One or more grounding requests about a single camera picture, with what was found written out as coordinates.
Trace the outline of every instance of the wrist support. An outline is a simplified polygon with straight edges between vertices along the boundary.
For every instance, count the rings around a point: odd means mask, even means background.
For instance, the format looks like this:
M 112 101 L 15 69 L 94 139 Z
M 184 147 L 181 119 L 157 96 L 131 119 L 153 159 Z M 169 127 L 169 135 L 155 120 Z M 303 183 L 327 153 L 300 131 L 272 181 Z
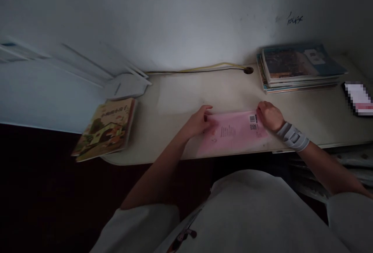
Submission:
M 281 137 L 282 141 L 289 148 L 294 149 L 295 152 L 301 152 L 310 143 L 310 140 L 304 134 L 288 122 L 276 134 Z

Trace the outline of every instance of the t-shirt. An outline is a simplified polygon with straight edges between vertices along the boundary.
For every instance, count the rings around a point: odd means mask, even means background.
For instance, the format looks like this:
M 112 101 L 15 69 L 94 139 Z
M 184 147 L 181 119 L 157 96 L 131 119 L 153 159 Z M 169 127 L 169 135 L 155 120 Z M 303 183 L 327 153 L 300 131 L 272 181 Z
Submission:
M 373 252 L 373 200 L 342 193 L 327 211 L 329 227 L 281 178 L 243 170 L 181 223 L 175 206 L 117 210 L 91 252 Z

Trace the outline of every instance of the white wall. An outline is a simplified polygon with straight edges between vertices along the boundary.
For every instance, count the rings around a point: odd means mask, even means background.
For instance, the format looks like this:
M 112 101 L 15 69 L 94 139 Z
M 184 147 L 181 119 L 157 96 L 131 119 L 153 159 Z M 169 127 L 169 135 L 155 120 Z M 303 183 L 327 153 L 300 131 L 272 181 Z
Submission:
M 0 123 L 82 133 L 102 88 L 41 62 L 0 65 Z
M 303 21 L 288 25 L 290 12 Z M 64 42 L 114 75 L 124 69 L 103 55 L 101 40 L 117 46 L 144 71 L 254 62 L 261 47 L 313 40 L 331 54 L 351 54 L 373 79 L 372 20 L 371 0 L 0 0 L 0 40 L 10 35 L 66 58 Z M 107 79 L 82 60 L 69 61 Z M 19 73 L 12 76 L 14 83 L 20 78 Z M 70 79 L 56 77 L 55 82 L 62 89 Z M 39 82 L 32 83 L 37 87 Z M 74 92 L 80 87 L 87 91 L 76 84 Z M 43 102 L 39 93 L 34 97 Z

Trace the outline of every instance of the black cable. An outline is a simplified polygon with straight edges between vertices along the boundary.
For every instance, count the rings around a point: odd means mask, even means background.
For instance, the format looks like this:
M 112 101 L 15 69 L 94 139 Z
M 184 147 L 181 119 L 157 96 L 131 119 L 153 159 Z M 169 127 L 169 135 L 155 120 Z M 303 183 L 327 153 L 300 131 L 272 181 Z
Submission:
M 203 71 L 195 71 L 195 72 L 147 72 L 147 73 L 197 73 L 197 72 L 213 72 L 213 71 L 229 70 L 229 69 L 245 71 L 245 69 L 243 68 L 224 68 L 224 69 L 218 69 L 218 70 L 203 70 Z

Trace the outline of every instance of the cable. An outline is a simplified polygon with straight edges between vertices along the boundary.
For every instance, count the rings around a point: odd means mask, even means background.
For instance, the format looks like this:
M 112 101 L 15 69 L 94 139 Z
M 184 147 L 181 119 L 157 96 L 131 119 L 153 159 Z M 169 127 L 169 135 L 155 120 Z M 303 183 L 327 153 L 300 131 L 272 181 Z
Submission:
M 218 64 L 211 65 L 211 66 L 202 66 L 202 67 L 199 67 L 199 68 L 191 68 L 191 69 L 187 69 L 187 70 L 181 70 L 179 72 L 190 72 L 190 71 L 194 71 L 194 70 L 201 70 L 201 69 L 206 69 L 206 68 L 214 68 L 216 66 L 221 66 L 221 65 L 230 65 L 230 66 L 235 66 L 235 67 L 238 67 L 238 68 L 245 69 L 243 66 L 239 66 L 239 65 L 232 64 L 232 63 L 227 63 L 227 62 L 222 62 L 222 63 L 218 63 Z
M 164 71 L 164 72 L 146 72 L 146 73 L 193 73 L 193 72 L 197 72 L 196 70 L 202 70 L 202 69 L 207 69 L 207 68 L 214 68 L 214 67 L 217 67 L 217 66 L 221 66 L 221 65 L 230 65 L 230 66 L 235 66 L 239 69 L 242 69 L 242 70 L 246 70 L 246 68 L 244 68 L 243 66 L 240 66 L 240 65 L 236 65 L 236 64 L 232 64 L 232 63 L 227 63 L 227 62 L 222 62 L 222 63 L 218 63 L 218 64 L 215 64 L 215 65 L 211 65 L 211 66 L 202 66 L 202 67 L 198 67 L 198 68 L 191 68 L 191 69 L 187 69 L 187 70 L 180 70 L 180 71 L 177 71 L 177 72 L 173 72 L 173 71 Z M 224 69 L 220 69 L 220 70 L 227 70 L 227 69 L 237 69 L 237 68 L 224 68 Z
M 185 71 L 179 71 L 179 72 L 147 72 L 149 74 L 153 74 L 153 73 L 199 73 L 199 72 L 214 72 L 214 71 L 221 71 L 221 70 L 229 70 L 229 69 L 233 69 L 233 70 L 241 70 L 241 71 L 245 71 L 246 69 L 245 68 L 222 68 L 222 69 L 217 69 L 217 70 L 203 70 L 203 71 L 196 71 L 196 72 L 185 72 Z

